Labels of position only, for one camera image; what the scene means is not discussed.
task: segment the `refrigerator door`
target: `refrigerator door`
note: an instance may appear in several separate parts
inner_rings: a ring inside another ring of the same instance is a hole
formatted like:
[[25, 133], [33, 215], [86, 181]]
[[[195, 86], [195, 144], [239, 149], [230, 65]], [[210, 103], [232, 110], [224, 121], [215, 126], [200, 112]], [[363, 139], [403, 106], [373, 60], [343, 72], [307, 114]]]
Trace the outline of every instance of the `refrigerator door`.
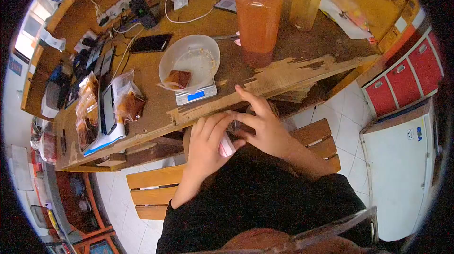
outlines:
[[385, 241], [413, 232], [424, 198], [430, 133], [424, 116], [361, 135], [369, 163], [371, 204], [377, 206], [378, 236]]

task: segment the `black smartphone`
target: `black smartphone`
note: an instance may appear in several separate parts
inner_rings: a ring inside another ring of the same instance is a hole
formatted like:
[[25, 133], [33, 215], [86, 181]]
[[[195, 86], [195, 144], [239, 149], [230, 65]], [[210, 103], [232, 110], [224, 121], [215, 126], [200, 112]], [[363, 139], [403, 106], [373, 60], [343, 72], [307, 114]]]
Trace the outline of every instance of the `black smartphone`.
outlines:
[[108, 86], [103, 93], [103, 100], [101, 102], [101, 131], [105, 135], [110, 135], [116, 126], [117, 121], [114, 112], [114, 91], [112, 86]]
[[161, 34], [138, 38], [131, 46], [131, 53], [162, 52], [169, 44], [171, 34]]

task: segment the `white tiled floor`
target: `white tiled floor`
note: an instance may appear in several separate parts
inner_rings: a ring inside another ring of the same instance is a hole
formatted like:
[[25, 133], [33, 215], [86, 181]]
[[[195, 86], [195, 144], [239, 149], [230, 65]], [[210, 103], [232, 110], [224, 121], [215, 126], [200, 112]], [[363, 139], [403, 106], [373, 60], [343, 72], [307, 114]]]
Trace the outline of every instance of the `white tiled floor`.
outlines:
[[[326, 118], [337, 146], [341, 170], [358, 197], [369, 206], [369, 183], [359, 132], [372, 118], [360, 87], [353, 82], [325, 104], [306, 109], [284, 121], [294, 130]], [[117, 172], [96, 174], [109, 220], [128, 254], [156, 252], [162, 233], [161, 220], [140, 219], [129, 193], [126, 175], [184, 163], [184, 155], [170, 157]]]

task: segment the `white cable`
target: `white cable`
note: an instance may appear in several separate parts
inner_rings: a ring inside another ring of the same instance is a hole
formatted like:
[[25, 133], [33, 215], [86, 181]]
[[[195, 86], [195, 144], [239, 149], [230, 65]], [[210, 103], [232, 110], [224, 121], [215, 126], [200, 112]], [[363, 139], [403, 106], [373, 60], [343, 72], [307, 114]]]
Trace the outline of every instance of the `white cable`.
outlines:
[[186, 21], [186, 22], [176, 22], [176, 21], [173, 21], [169, 18], [169, 16], [167, 15], [167, 10], [166, 10], [166, 5], [167, 5], [167, 0], [165, 1], [164, 3], [164, 13], [166, 14], [166, 17], [167, 19], [169, 20], [169, 22], [173, 22], [173, 23], [189, 23], [189, 22], [193, 22], [193, 21], [196, 21], [198, 19], [201, 19], [203, 17], [206, 17], [209, 13], [211, 13], [211, 11], [213, 10], [213, 7], [204, 15], [202, 16], [199, 16], [198, 18], [195, 18], [195, 19], [191, 19], [190, 21]]
[[134, 35], [133, 39], [131, 39], [131, 41], [128, 43], [128, 46], [127, 46], [126, 49], [124, 50], [123, 57], [121, 58], [120, 63], [118, 64], [118, 67], [117, 67], [117, 69], [115, 70], [115, 73], [114, 73], [113, 76], [112, 76], [112, 80], [115, 78], [115, 75], [117, 75], [118, 69], [120, 69], [121, 63], [123, 62], [124, 56], [125, 56], [126, 53], [128, 52], [129, 46], [134, 42], [134, 40], [136, 39], [136, 37], [139, 36], [139, 34], [140, 34], [142, 31], [144, 31], [144, 28], [142, 28], [139, 32], [137, 32], [137, 34]]
[[94, 4], [94, 8], [96, 9], [96, 19], [99, 19], [103, 15], [103, 13], [101, 12], [101, 6], [99, 6], [93, 0], [89, 0], [89, 1]]
[[125, 31], [118, 31], [118, 30], [115, 29], [114, 23], [112, 22], [112, 29], [113, 29], [115, 32], [118, 32], [118, 33], [127, 33], [127, 32], [130, 31], [133, 27], [138, 26], [139, 24], [142, 24], [142, 23], [141, 23], [141, 22], [138, 22], [137, 24], [134, 24], [133, 26], [131, 26], [128, 30], [125, 30]]

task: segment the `digital kitchen scale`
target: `digital kitchen scale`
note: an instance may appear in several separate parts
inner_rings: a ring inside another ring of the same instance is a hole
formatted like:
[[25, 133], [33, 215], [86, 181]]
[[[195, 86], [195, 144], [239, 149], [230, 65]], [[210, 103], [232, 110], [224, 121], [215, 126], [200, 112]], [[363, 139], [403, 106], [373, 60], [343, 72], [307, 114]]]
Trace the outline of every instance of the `digital kitchen scale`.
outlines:
[[217, 93], [218, 90], [213, 79], [210, 84], [198, 89], [194, 94], [189, 94], [188, 92], [175, 92], [175, 97], [177, 98], [177, 105], [180, 106], [215, 96]]

